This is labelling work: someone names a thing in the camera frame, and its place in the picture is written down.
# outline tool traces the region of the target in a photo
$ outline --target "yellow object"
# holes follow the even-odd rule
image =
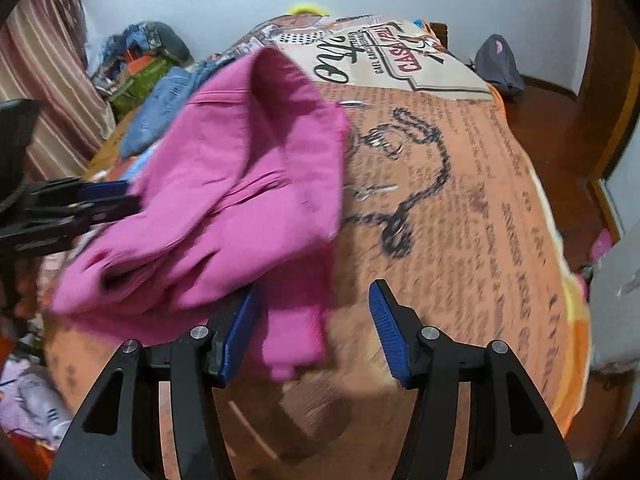
[[[562,380],[551,407],[563,436],[569,431],[574,416],[580,411],[586,393],[591,363],[591,322],[589,309],[582,300],[582,291],[575,276],[562,279],[566,301],[566,320],[571,335],[567,337],[562,366]]]
[[[287,14],[317,14],[318,16],[328,16],[329,13],[322,7],[314,4],[294,4],[289,7]]]

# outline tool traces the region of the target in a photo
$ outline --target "bed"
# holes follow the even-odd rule
[[[216,392],[238,478],[390,478],[414,394],[389,375],[370,320],[366,290],[380,277],[400,303],[452,338],[482,346],[505,340],[566,434],[584,396],[588,314],[500,96],[424,21],[281,16],[222,58],[265,45],[283,50],[328,100],[341,102],[352,127],[335,245],[331,355],[293,381],[241,376]],[[88,174],[113,167],[125,130],[126,122]],[[385,189],[361,200],[358,192],[369,186]],[[45,282],[59,266],[44,265]],[[50,316],[46,326],[54,378],[77,409],[118,343]],[[462,387],[450,468],[456,478],[466,405]],[[161,389],[161,430],[167,478],[178,478],[168,387]]]

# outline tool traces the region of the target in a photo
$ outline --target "pink garment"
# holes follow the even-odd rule
[[[258,280],[250,354],[286,379],[323,356],[348,122],[279,51],[223,68],[194,94],[110,226],[64,271],[52,309],[145,345],[204,322]]]
[[[613,247],[613,238],[608,229],[603,229],[598,234],[596,241],[594,241],[589,251],[589,261],[592,264],[596,264],[601,257],[607,254]]]

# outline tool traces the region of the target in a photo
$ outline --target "wooden door frame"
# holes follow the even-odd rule
[[[584,69],[584,76],[580,85],[580,91],[578,92],[578,102],[581,101],[581,96],[585,93],[588,86],[591,70],[594,63],[594,56],[592,47],[595,44],[598,34],[605,34],[600,30],[603,27],[602,20],[604,17],[598,13],[598,2],[600,0],[591,0],[591,35],[590,46],[587,55],[587,63]],[[609,196],[609,192],[606,188],[606,180],[610,177],[611,173],[616,167],[616,164],[620,160],[626,145],[628,144],[634,129],[636,122],[640,114],[640,50],[638,44],[635,43],[634,56],[632,66],[630,67],[630,76],[628,80],[628,86],[626,88],[626,95],[620,109],[620,114],[613,126],[607,145],[602,153],[602,156],[596,163],[593,170],[593,174],[589,179],[588,186],[596,203],[600,207],[607,228],[609,229],[614,242],[620,240],[622,236],[622,226],[618,219],[617,212],[613,207],[612,200]]]

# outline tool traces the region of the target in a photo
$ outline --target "metal screw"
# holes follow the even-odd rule
[[[437,339],[440,337],[440,330],[434,326],[426,326],[420,333],[425,339]]]
[[[509,351],[507,343],[500,341],[499,339],[496,339],[491,343],[491,348],[494,352],[498,352],[498,354],[506,354]]]
[[[191,337],[193,337],[194,339],[202,339],[203,337],[206,337],[208,333],[209,329],[203,325],[194,326],[191,329],[191,332],[189,332],[189,334],[191,334]]]
[[[138,342],[135,339],[127,339],[120,345],[120,348],[125,354],[130,354],[138,348]]]

